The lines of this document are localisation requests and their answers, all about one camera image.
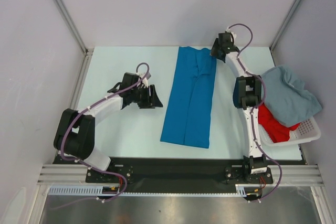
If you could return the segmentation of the grey t shirt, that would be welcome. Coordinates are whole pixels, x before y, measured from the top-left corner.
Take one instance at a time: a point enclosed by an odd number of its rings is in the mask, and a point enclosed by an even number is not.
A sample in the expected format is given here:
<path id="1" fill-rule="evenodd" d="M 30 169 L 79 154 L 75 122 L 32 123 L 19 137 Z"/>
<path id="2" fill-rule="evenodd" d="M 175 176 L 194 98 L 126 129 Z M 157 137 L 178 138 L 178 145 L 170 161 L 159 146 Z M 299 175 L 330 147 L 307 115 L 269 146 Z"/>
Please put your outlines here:
<path id="1" fill-rule="evenodd" d="M 305 82 L 287 66 L 273 67 L 261 77 L 266 86 L 265 106 L 283 126 L 292 127 L 322 110 Z"/>

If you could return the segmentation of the blue t shirt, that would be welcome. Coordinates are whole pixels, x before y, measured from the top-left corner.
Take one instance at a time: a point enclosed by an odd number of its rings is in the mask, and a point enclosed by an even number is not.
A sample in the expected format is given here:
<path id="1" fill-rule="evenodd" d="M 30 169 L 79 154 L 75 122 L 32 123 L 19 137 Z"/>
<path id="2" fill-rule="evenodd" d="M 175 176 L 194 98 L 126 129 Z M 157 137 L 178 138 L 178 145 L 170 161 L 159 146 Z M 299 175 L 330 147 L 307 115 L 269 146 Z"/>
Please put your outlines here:
<path id="1" fill-rule="evenodd" d="M 216 63 L 207 48 L 179 48 L 160 141 L 209 148 Z"/>

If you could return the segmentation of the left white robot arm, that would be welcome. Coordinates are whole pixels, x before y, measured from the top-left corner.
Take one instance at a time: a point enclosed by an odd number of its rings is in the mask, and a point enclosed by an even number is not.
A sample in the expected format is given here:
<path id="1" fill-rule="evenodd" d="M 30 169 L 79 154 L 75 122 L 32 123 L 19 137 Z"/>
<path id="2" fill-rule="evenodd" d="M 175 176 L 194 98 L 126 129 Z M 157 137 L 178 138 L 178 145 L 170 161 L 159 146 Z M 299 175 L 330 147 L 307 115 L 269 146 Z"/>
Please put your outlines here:
<path id="1" fill-rule="evenodd" d="M 103 181 L 112 181 L 116 169 L 111 166 L 111 158 L 96 147 L 96 126 L 133 103 L 140 109 L 161 108 L 163 104 L 157 96 L 155 85 L 148 84 L 149 78 L 149 72 L 127 72 L 122 81 L 96 103 L 82 111 L 65 109 L 54 138 L 54 148 L 75 161 L 82 161 L 90 168 L 97 169 Z"/>

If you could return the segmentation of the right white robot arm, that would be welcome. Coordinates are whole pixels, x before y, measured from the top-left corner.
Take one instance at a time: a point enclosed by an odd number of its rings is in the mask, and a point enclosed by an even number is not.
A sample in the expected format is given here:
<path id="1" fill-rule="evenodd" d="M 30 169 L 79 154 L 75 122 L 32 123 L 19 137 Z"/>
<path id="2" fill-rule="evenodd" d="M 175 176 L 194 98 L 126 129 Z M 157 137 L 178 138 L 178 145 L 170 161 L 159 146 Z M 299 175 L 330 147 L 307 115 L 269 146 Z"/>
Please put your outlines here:
<path id="1" fill-rule="evenodd" d="M 228 184 L 256 184 L 264 181 L 263 176 L 267 175 L 268 169 L 258 126 L 258 109 L 263 104 L 263 85 L 261 76 L 253 74 L 240 59 L 240 50 L 234 39 L 232 32 L 219 33 L 211 48 L 211 56 L 227 64 L 236 77 L 233 104 L 238 110 L 248 144 L 241 167 L 225 168 L 225 177 Z"/>

